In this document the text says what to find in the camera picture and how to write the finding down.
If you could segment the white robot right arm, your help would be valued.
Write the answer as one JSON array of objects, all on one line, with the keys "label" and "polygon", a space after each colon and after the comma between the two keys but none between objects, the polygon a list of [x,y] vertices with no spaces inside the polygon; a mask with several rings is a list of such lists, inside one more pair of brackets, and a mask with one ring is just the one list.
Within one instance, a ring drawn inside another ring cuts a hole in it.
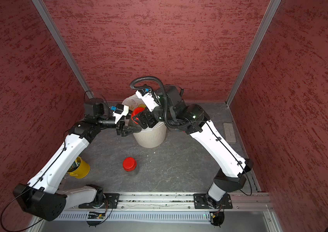
[{"label": "white robot right arm", "polygon": [[184,131],[218,163],[220,170],[206,194],[211,207],[218,208],[226,193],[241,190],[250,182],[247,173],[252,170],[252,160],[240,156],[225,141],[200,105],[186,105],[175,86],[164,86],[156,92],[151,88],[139,89],[136,96],[147,108],[134,121],[145,129],[163,122],[168,128]]}]

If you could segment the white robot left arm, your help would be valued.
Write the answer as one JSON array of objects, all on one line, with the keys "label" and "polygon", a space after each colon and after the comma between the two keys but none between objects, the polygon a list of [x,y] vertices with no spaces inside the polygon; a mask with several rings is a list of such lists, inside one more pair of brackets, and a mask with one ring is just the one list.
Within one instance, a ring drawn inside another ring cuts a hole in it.
[{"label": "white robot left arm", "polygon": [[106,206],[103,188],[86,185],[69,191],[58,189],[62,179],[79,155],[104,129],[116,129],[122,137],[140,132],[142,127],[131,121],[128,106],[109,107],[101,98],[84,101],[84,118],[73,125],[62,145],[40,172],[27,184],[18,184],[13,194],[20,208],[47,221],[56,219],[65,209],[88,204],[92,208]]}]

